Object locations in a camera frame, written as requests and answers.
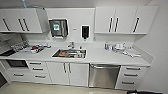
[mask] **stainless steel sink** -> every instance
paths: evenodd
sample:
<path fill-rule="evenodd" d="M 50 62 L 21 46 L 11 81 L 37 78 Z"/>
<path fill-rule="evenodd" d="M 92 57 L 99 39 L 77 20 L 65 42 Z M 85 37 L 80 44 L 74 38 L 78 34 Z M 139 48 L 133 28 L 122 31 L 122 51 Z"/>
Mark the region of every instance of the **stainless steel sink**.
<path fill-rule="evenodd" d="M 86 56 L 86 50 L 59 49 L 52 57 L 85 58 L 85 56 Z"/>

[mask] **cabinet handle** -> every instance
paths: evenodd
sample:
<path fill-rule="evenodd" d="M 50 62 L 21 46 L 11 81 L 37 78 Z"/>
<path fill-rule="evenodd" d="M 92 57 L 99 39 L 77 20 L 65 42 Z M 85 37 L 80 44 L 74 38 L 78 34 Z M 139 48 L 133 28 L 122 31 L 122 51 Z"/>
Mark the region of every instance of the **cabinet handle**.
<path fill-rule="evenodd" d="M 14 74 L 14 76 L 24 76 L 24 74 Z"/>
<path fill-rule="evenodd" d="M 133 32 L 135 32 L 135 30 L 136 30 L 136 28 L 137 28 L 137 25 L 138 25 L 138 22 L 139 22 L 139 18 L 137 18 L 137 21 L 136 21 L 135 28 L 134 28 L 134 31 L 133 31 Z"/>
<path fill-rule="evenodd" d="M 35 76 L 35 77 L 37 77 L 37 78 L 46 78 L 46 76 Z"/>
<path fill-rule="evenodd" d="M 110 30 L 111 30 L 111 23 L 112 23 L 112 21 L 113 21 L 113 18 L 111 17 L 109 32 L 110 32 Z"/>
<path fill-rule="evenodd" d="M 33 68 L 33 70 L 43 70 L 43 69 L 35 69 L 35 68 Z"/>
<path fill-rule="evenodd" d="M 118 26 L 118 18 L 117 18 L 117 21 L 116 21 L 115 32 L 117 32 L 117 26 Z"/>
<path fill-rule="evenodd" d="M 5 26 L 6 26 L 6 28 L 8 29 L 8 31 L 10 31 L 10 29 L 9 29 L 9 27 L 8 27 L 8 25 L 7 25 L 6 21 L 5 21 L 5 19 L 3 19 L 3 22 L 4 22 Z"/>
<path fill-rule="evenodd" d="M 126 68 L 127 70 L 141 70 L 141 68 Z"/>
<path fill-rule="evenodd" d="M 69 63 L 68 65 L 69 65 L 69 73 L 71 73 L 71 67 L 70 67 L 70 63 Z"/>
<path fill-rule="evenodd" d="M 124 81 L 122 81 L 122 84 L 134 84 L 134 82 L 124 82 Z"/>
<path fill-rule="evenodd" d="M 138 76 L 138 74 L 124 74 L 124 76 Z"/>
<path fill-rule="evenodd" d="M 23 28 L 23 26 L 22 26 L 21 20 L 18 19 L 18 21 L 19 21 L 19 23 L 20 23 L 20 26 L 21 26 L 22 30 L 25 31 L 24 28 Z"/>
<path fill-rule="evenodd" d="M 30 64 L 34 64 L 34 65 L 41 65 L 41 63 L 30 63 Z"/>
<path fill-rule="evenodd" d="M 65 63 L 63 64 L 63 66 L 64 66 L 64 71 L 65 71 L 65 73 L 66 73 L 66 69 L 65 69 Z"/>
<path fill-rule="evenodd" d="M 23 19 L 23 22 L 24 22 L 24 24 L 25 24 L 25 26 L 26 26 L 27 31 L 29 31 L 29 28 L 27 27 L 27 24 L 26 24 L 26 20 Z"/>

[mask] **white countertop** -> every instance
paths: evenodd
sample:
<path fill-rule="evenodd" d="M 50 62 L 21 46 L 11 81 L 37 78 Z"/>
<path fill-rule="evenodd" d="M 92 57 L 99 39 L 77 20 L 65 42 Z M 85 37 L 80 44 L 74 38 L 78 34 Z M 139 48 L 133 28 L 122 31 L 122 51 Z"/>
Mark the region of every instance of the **white countertop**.
<path fill-rule="evenodd" d="M 150 66 L 150 64 L 141 57 L 132 58 L 124 54 L 118 54 L 112 51 L 104 50 L 103 48 L 86 49 L 86 57 L 84 59 L 52 57 L 58 51 L 58 49 L 64 48 L 45 48 L 43 51 L 36 54 L 32 54 L 31 52 L 17 52 L 11 56 L 0 56 L 0 59 Z"/>

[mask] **stainless steel dishwasher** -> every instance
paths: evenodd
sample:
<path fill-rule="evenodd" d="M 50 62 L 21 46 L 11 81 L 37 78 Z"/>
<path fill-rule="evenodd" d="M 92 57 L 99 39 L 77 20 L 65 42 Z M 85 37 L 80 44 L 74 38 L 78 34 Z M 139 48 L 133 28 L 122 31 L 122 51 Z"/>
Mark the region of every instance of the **stainless steel dishwasher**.
<path fill-rule="evenodd" d="M 118 65 L 91 64 L 89 87 L 114 89 L 120 67 Z"/>

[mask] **silver handle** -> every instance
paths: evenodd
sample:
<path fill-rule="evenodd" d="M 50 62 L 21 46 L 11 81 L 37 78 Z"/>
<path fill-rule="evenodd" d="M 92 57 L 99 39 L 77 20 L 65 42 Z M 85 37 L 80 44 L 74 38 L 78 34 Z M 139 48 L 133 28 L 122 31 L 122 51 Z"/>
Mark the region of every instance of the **silver handle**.
<path fill-rule="evenodd" d="M 37 78 L 46 78 L 46 76 L 35 76 L 35 77 L 37 77 Z"/>
<path fill-rule="evenodd" d="M 138 76 L 138 74 L 124 74 L 124 76 Z"/>
<path fill-rule="evenodd" d="M 20 23 L 20 26 L 21 26 L 22 30 L 25 31 L 24 28 L 23 28 L 23 26 L 22 26 L 21 20 L 18 19 L 18 21 L 19 21 L 19 23 Z"/>
<path fill-rule="evenodd" d="M 137 22 L 136 22 L 136 24 L 135 24 L 135 28 L 134 28 L 134 31 L 133 31 L 133 32 L 135 32 L 135 30 L 136 30 L 136 28 L 137 28 L 137 25 L 138 25 L 138 22 L 139 22 L 139 18 L 137 18 Z"/>
<path fill-rule="evenodd" d="M 14 74 L 14 76 L 24 76 L 24 74 Z"/>
<path fill-rule="evenodd" d="M 110 28 L 109 28 L 109 32 L 110 32 L 110 30 L 111 30 L 111 23 L 112 23 L 112 21 L 113 21 L 113 18 L 111 17 L 111 19 L 110 19 Z"/>
<path fill-rule="evenodd" d="M 41 63 L 30 63 L 30 64 L 34 64 L 34 65 L 41 65 Z"/>
<path fill-rule="evenodd" d="M 33 68 L 33 70 L 43 70 L 43 69 L 35 69 L 35 68 Z"/>
<path fill-rule="evenodd" d="M 141 70 L 141 68 L 126 68 L 127 70 Z"/>
<path fill-rule="evenodd" d="M 27 24 L 26 24 L 26 20 L 23 19 L 23 22 L 24 22 L 24 24 L 25 24 L 25 26 L 26 26 L 27 31 L 29 31 L 29 28 L 27 27 Z"/>
<path fill-rule="evenodd" d="M 65 73 L 66 73 L 66 69 L 65 69 L 65 63 L 63 64 L 63 66 L 64 66 L 64 71 L 65 71 Z"/>
<path fill-rule="evenodd" d="M 69 73 L 71 73 L 71 67 L 70 67 L 70 63 L 69 63 L 68 65 L 69 65 Z"/>
<path fill-rule="evenodd" d="M 6 21 L 5 21 L 5 19 L 3 19 L 3 22 L 4 22 L 5 26 L 6 26 L 6 28 L 8 29 L 8 31 L 10 31 L 10 29 L 9 29 L 9 27 L 8 27 L 8 25 L 7 25 Z"/>
<path fill-rule="evenodd" d="M 118 18 L 117 18 L 117 21 L 116 21 L 115 32 L 117 32 L 117 26 L 118 26 Z"/>
<path fill-rule="evenodd" d="M 111 68 L 120 68 L 119 66 L 117 66 L 117 67 L 116 67 L 116 66 L 115 66 L 115 67 L 98 67 L 98 66 L 94 66 L 94 65 L 91 65 L 91 67 L 93 67 L 93 68 L 97 68 L 97 69 L 105 69 L 105 68 L 106 68 L 106 69 L 108 69 L 108 68 L 109 68 L 109 69 L 111 69 Z"/>
<path fill-rule="evenodd" d="M 122 81 L 122 84 L 135 84 L 134 82 L 125 82 L 125 81 Z"/>

